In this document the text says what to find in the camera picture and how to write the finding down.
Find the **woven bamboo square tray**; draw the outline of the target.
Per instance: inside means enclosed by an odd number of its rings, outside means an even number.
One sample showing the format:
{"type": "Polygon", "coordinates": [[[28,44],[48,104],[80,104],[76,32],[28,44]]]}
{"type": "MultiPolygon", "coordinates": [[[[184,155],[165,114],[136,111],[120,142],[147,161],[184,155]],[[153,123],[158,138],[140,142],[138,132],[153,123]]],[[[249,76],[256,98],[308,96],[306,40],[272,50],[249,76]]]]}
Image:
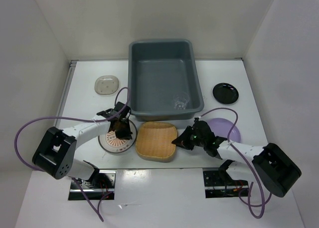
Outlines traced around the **woven bamboo square tray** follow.
{"type": "Polygon", "coordinates": [[[167,163],[174,159],[177,138],[174,125],[165,122],[146,122],[138,130],[136,153],[144,160],[167,163]]]}

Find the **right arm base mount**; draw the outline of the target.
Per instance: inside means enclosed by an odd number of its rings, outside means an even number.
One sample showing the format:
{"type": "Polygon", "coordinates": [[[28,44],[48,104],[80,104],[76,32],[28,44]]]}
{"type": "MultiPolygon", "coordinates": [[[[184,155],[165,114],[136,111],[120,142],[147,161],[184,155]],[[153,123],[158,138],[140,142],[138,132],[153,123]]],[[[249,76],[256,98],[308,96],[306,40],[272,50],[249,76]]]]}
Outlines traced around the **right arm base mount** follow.
{"type": "Polygon", "coordinates": [[[248,182],[242,180],[223,181],[218,170],[203,169],[205,197],[232,198],[248,196],[248,182]]]}

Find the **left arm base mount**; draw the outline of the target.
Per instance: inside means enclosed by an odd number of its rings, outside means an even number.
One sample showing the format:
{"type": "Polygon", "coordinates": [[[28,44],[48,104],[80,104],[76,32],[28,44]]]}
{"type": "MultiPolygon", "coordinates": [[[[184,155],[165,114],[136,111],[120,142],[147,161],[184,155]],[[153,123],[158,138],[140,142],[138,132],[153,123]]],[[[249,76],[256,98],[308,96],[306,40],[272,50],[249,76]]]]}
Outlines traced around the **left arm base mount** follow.
{"type": "MultiPolygon", "coordinates": [[[[115,181],[116,181],[116,170],[101,170],[100,177],[102,178],[100,181],[95,184],[91,184],[88,181],[84,181],[78,179],[80,187],[86,194],[86,196],[91,201],[100,200],[103,196],[104,200],[114,200],[115,197],[115,181]]],[[[76,185],[74,181],[71,181],[70,190],[69,190],[69,201],[83,201],[85,200],[81,190],[76,185]]]]}

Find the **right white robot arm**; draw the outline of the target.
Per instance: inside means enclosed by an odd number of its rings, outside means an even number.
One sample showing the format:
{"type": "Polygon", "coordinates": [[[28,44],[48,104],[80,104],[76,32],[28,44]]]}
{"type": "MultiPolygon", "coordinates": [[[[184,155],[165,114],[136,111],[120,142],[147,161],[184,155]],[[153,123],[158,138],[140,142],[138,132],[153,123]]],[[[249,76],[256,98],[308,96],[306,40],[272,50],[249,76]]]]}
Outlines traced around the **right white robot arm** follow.
{"type": "Polygon", "coordinates": [[[185,150],[202,147],[211,157],[223,160],[219,167],[220,182],[262,183],[274,196],[282,198],[299,179],[302,172],[276,144],[250,146],[216,136],[205,121],[195,118],[192,126],[172,143],[185,150]]]}

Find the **clear plastic cup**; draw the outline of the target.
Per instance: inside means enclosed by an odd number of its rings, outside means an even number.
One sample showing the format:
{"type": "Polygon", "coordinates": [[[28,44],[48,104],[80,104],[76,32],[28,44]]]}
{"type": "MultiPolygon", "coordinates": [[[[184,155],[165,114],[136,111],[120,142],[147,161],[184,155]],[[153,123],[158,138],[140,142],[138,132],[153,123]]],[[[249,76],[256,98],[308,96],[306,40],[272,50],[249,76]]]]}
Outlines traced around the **clear plastic cup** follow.
{"type": "Polygon", "coordinates": [[[173,96],[173,108],[175,110],[186,110],[190,106],[190,96],[186,92],[179,92],[173,96]]]}

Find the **round patterned plate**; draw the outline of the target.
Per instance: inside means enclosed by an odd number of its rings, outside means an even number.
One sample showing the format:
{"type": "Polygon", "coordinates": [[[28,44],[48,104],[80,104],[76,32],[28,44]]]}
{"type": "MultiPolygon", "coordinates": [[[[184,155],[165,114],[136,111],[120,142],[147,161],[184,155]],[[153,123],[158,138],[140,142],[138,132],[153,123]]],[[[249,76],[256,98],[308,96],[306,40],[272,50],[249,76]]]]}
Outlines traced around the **round patterned plate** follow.
{"type": "Polygon", "coordinates": [[[110,131],[107,134],[98,137],[101,148],[111,154],[119,154],[129,150],[134,145],[137,138],[137,128],[135,124],[131,120],[129,121],[129,124],[132,132],[132,139],[120,140],[116,137],[114,131],[110,131]]]}

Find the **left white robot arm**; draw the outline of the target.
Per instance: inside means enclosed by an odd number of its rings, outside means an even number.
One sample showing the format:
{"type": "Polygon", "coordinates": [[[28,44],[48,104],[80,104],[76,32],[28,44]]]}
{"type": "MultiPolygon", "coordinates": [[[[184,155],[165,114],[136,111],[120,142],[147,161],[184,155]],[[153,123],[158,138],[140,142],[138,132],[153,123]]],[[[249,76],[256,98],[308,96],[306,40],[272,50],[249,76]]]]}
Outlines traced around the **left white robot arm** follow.
{"type": "Polygon", "coordinates": [[[96,187],[104,179],[100,169],[87,161],[75,159],[75,151],[109,132],[114,132],[119,140],[131,140],[130,113],[129,106],[117,102],[114,108],[98,112],[90,122],[65,129],[51,127],[45,132],[32,162],[57,180],[68,176],[82,180],[89,188],[96,187]]]}

